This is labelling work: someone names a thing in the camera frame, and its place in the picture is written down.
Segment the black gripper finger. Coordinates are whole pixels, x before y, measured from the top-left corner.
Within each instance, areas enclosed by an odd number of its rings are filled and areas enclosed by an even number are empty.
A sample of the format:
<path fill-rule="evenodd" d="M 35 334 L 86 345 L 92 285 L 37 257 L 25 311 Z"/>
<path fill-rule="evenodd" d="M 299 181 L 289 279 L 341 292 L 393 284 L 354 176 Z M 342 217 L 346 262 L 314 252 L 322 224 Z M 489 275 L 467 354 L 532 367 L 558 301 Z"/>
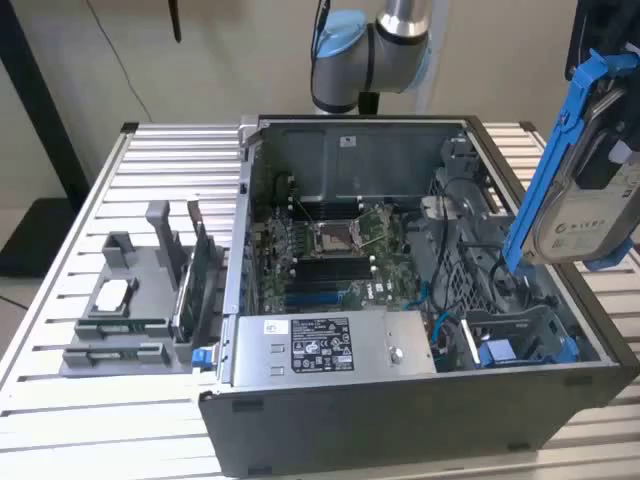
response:
<path fill-rule="evenodd" d="M 626 160 L 609 154 L 621 141 L 639 151 L 639 80 L 615 81 L 606 94 L 589 103 L 577 145 L 575 182 L 581 189 L 604 189 Z"/>

